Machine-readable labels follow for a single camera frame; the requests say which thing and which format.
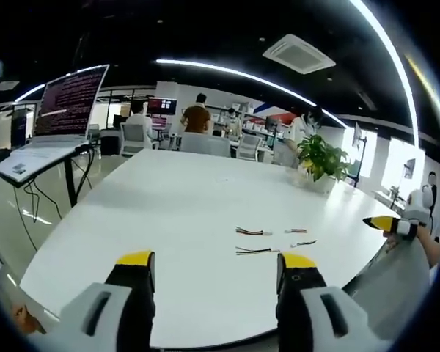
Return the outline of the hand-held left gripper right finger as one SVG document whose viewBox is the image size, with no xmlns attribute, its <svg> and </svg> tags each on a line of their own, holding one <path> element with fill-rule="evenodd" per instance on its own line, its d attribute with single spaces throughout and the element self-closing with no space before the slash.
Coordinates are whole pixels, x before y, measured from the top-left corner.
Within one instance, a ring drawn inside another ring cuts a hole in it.
<svg viewBox="0 0 440 352">
<path fill-rule="evenodd" d="M 305 256 L 277 256 L 279 351 L 387 351 L 392 343 L 374 333 L 367 313 L 342 289 L 326 285 Z"/>
</svg>

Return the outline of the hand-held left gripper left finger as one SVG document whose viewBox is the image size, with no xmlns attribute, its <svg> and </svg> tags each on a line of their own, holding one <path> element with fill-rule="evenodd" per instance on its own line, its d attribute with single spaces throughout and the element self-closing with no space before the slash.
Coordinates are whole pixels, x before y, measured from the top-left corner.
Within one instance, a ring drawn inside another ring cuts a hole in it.
<svg viewBox="0 0 440 352">
<path fill-rule="evenodd" d="M 149 351 L 155 317 L 155 252 L 123 255 L 104 283 L 92 283 L 34 334 L 37 351 Z"/>
</svg>

